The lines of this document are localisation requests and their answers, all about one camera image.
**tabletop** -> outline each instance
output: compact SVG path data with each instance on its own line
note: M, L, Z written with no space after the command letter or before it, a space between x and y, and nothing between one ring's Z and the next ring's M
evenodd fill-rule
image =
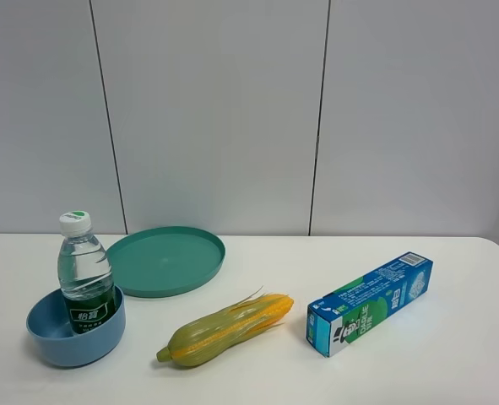
M105 247L121 235L99 235ZM0 235L0 403L499 404L499 246L480 238L224 236L203 287L126 298L127 327L105 358L41 362L33 304L57 288L58 235ZM305 340L306 306L404 252L434 261L426 294L332 358ZM295 301L284 324L193 369L155 353L180 326L263 287Z

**blue bowl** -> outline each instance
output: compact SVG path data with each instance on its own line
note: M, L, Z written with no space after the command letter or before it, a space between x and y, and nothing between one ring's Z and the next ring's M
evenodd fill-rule
M123 292L116 287L117 311L101 326L73 334L62 291L57 289L39 301L28 314L26 326L40 355L48 363L77 367L92 363L113 350L125 330Z

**toothpaste box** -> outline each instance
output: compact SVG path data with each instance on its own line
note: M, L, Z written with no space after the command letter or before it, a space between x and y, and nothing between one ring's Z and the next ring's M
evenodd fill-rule
M427 291L433 262L408 252L307 307L307 341L333 356Z

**bottle cap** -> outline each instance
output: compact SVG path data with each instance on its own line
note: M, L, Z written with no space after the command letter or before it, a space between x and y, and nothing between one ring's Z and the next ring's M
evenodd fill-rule
M91 218L85 211L72 211L60 217L62 235L75 238L91 231Z

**water bottle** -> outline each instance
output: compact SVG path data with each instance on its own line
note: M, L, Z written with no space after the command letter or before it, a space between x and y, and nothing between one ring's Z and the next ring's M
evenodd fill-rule
M65 240L57 258L57 277L75 333L88 332L105 323L116 311L111 265L105 248L91 233L85 211L60 217Z

